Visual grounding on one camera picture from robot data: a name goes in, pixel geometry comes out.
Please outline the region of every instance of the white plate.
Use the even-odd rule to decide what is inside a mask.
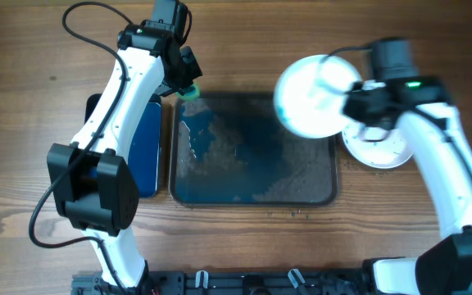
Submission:
[[[304,138],[324,138],[345,128],[351,119],[342,114],[346,96],[328,91],[317,82],[343,92],[361,80],[355,67],[340,57],[331,57],[320,68],[325,55],[305,57],[285,70],[276,84],[276,115],[290,132]]]
[[[342,131],[343,142],[347,150],[358,161],[379,169],[391,169],[407,162],[413,155],[398,129],[391,131],[387,139],[378,143],[369,143],[363,139],[381,139],[387,133],[381,128],[367,128],[360,134],[363,124],[352,122]]]

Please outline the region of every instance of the black tray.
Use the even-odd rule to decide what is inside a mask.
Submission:
[[[186,206],[323,206],[338,193],[335,138],[276,119],[271,93],[204,93],[175,107],[169,190]]]

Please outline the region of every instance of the wooden surface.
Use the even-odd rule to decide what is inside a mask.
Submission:
[[[86,98],[104,89],[113,65],[108,53],[61,27],[71,2],[54,3],[60,6],[0,1],[0,293],[68,293],[72,274],[99,268],[88,243],[43,250],[27,236],[30,213],[49,184],[48,149],[79,130]],[[451,90],[472,145],[472,1],[194,1],[189,7],[188,45],[202,67],[197,81],[204,90],[272,91],[302,57],[406,36],[421,73],[440,75]],[[117,8],[135,22],[152,11],[140,4]],[[82,8],[69,25],[115,47],[125,23],[100,8]],[[345,57],[361,68],[358,54]],[[314,269],[417,256],[439,240],[413,162],[377,171],[339,149],[341,192],[331,206],[191,210],[163,189],[141,201],[134,219],[141,253],[152,270]],[[36,231],[48,241],[80,235],[57,215],[52,199]]]

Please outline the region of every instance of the cable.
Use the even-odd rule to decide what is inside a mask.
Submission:
[[[341,52],[347,52],[347,51],[361,51],[361,50],[366,50],[366,49],[369,49],[369,47],[367,46],[347,46],[347,47],[344,47],[344,48],[338,48],[336,50],[333,50],[331,53],[329,53],[328,55],[322,57],[322,59],[320,60],[320,62],[318,63],[318,67],[316,68],[316,77],[318,77],[321,73],[321,67],[327,62],[328,59],[330,59],[331,57],[334,57],[334,56],[337,56],[339,53]],[[333,94],[337,94],[337,95],[343,95],[345,94],[347,91],[342,91],[340,89],[337,89],[331,85],[329,85],[327,82],[325,82],[323,79],[318,79],[316,78],[316,84],[318,86],[321,86],[325,89],[327,89],[327,91],[333,93]]]
[[[469,163],[465,159],[465,157],[462,154],[460,148],[456,145],[454,138],[451,137],[449,134],[447,134],[442,128],[440,128],[440,126],[438,126],[438,119],[432,117],[430,114],[428,114],[428,113],[426,113],[426,112],[424,112],[424,111],[422,111],[422,110],[420,110],[416,107],[407,108],[407,107],[403,107],[403,106],[400,106],[400,105],[393,105],[393,107],[399,108],[402,111],[412,111],[416,115],[423,117],[427,121],[431,122],[433,125],[437,126],[438,129],[440,130],[440,132],[442,133],[446,143],[451,144],[453,150],[455,151],[456,156],[460,159],[462,165],[464,166],[465,171],[467,171],[467,174],[470,177],[471,184],[472,184],[472,171],[470,169]]]
[[[83,242],[83,241],[92,241],[92,242],[95,242],[97,245],[98,245],[98,248],[102,251],[102,254],[103,254],[103,258],[105,260],[105,264],[107,265],[107,268],[108,270],[111,272],[111,275],[112,275],[112,278],[114,279],[114,281],[116,282],[116,285],[118,287],[118,289],[123,293],[123,294],[127,294],[127,292],[125,291],[124,287],[122,286],[118,276],[117,276],[117,273],[116,271],[114,270],[114,267],[112,266],[112,263],[111,263],[111,259],[110,257],[108,256],[108,253],[107,253],[107,250],[105,248],[105,244],[104,242],[99,239],[99,238],[95,238],[95,237],[82,237],[82,238],[74,238],[74,239],[71,239],[69,241],[66,241],[66,242],[62,242],[62,243],[54,243],[54,244],[51,244],[51,243],[43,243],[41,241],[39,241],[37,239],[37,237],[35,236],[35,232],[34,232],[34,227],[35,227],[35,223],[36,223],[36,220],[38,219],[38,214],[39,212],[41,211],[41,208],[43,207],[43,205],[45,204],[45,202],[47,201],[48,197],[50,196],[50,194],[52,193],[52,191],[59,185],[59,183],[76,167],[80,164],[80,162],[83,160],[84,156],[90,151],[90,148],[97,142],[97,140],[99,139],[99,137],[101,136],[101,133],[102,131],[105,129],[105,126],[107,125],[107,122],[109,121],[109,119],[111,118],[111,115],[114,111],[114,109],[116,108],[116,105],[118,104],[118,102],[120,101],[121,99],[121,95],[123,94],[123,90],[125,88],[125,85],[126,85],[126,82],[127,82],[127,75],[128,75],[128,71],[127,71],[127,67],[125,65],[125,63],[123,62],[123,60],[121,59],[121,57],[116,53],[114,52],[111,48],[107,47],[106,45],[102,44],[102,43],[99,43],[97,41],[94,41],[92,39],[88,39],[80,34],[77,34],[76,32],[74,32],[73,30],[71,30],[67,25],[66,25],[66,18],[67,16],[69,15],[69,13],[71,11],[73,11],[74,9],[76,9],[77,7],[82,7],[82,6],[87,6],[87,5],[94,5],[94,6],[100,6],[100,7],[105,7],[115,13],[117,13],[118,15],[120,15],[121,17],[123,17],[125,20],[127,20],[130,24],[132,24],[133,22],[127,17],[125,16],[123,13],[121,13],[120,11],[116,10],[114,7],[110,7],[108,6],[107,4],[104,4],[104,3],[100,3],[100,2],[80,2],[80,3],[76,3],[74,5],[72,5],[71,7],[69,7],[65,13],[63,14],[63,17],[61,18],[61,21],[62,21],[62,24],[63,24],[63,28],[65,28],[65,30],[71,34],[72,36],[80,39],[80,40],[83,40],[87,43],[91,43],[92,45],[95,45],[95,46],[98,46],[99,48],[101,49],[104,49],[106,50],[107,52],[109,52],[117,61],[118,63],[120,64],[120,67],[121,67],[121,73],[122,73],[122,76],[120,77],[121,81],[120,81],[120,87],[118,88],[118,92],[116,94],[116,97],[114,98],[114,100],[112,101],[112,104],[111,104],[111,107],[108,109],[107,113],[105,114],[105,116],[103,117],[103,120],[102,122],[100,123],[100,125],[98,126],[98,128],[96,129],[96,131],[94,132],[94,135],[93,137],[90,139],[90,142],[88,142],[87,146],[83,149],[83,151],[81,151],[81,153],[69,164],[69,167],[67,170],[65,170],[61,175],[59,175],[54,181],[52,181],[51,185],[47,188],[47,190],[45,191],[45,193],[43,194],[43,196],[39,199],[39,202],[38,202],[38,205],[36,205],[34,211],[32,212],[32,216],[30,217],[30,223],[29,223],[29,237],[30,237],[30,240],[32,241],[32,243],[38,247],[43,247],[43,248],[48,248],[48,249],[53,249],[53,248],[60,248],[60,247],[65,247],[65,246],[69,246],[69,245],[72,245],[72,244],[75,244],[75,243],[79,243],[79,242]]]
[[[179,45],[182,46],[187,42],[188,38],[188,33],[190,33],[190,29],[193,26],[193,13],[190,10],[187,10],[187,15],[188,15],[188,28],[187,28],[187,33],[185,33],[185,36],[181,39],[181,42],[179,42]]]

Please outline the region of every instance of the table top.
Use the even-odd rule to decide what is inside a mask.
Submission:
[[[67,144],[82,126],[86,99],[103,91],[114,60],[63,30],[61,15],[72,1],[12,3],[0,1],[0,293],[62,294],[72,275],[99,270],[93,249],[89,243],[40,249],[27,226],[49,185],[48,149]],[[450,89],[472,147],[472,1],[187,4],[193,12],[188,45],[202,68],[203,90],[272,91],[300,58],[401,35],[411,40],[420,73],[439,75]],[[135,22],[152,11],[150,4],[116,7]],[[69,25],[113,48],[125,27],[98,7],[74,11]],[[343,56],[362,69],[359,53]],[[165,102],[170,116],[175,98]],[[439,241],[433,204],[413,161],[374,170],[338,147],[338,163],[340,194],[322,208],[192,210],[163,188],[139,204],[138,248],[151,270],[314,270],[418,256]],[[80,236],[56,213],[52,198],[36,232],[49,242]]]

